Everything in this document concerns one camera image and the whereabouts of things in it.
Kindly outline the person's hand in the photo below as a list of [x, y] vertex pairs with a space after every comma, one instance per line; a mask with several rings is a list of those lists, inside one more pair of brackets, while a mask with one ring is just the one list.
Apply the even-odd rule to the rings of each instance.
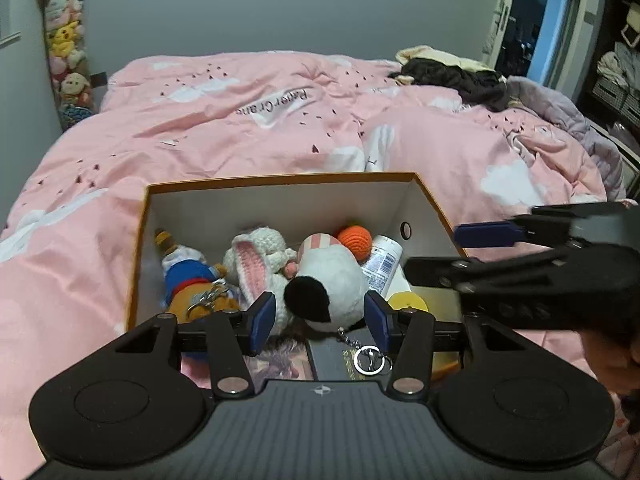
[[628, 434], [639, 433], [639, 336], [630, 344], [616, 344], [607, 336], [587, 330], [580, 333], [589, 367], [598, 381], [620, 398], [629, 420]]

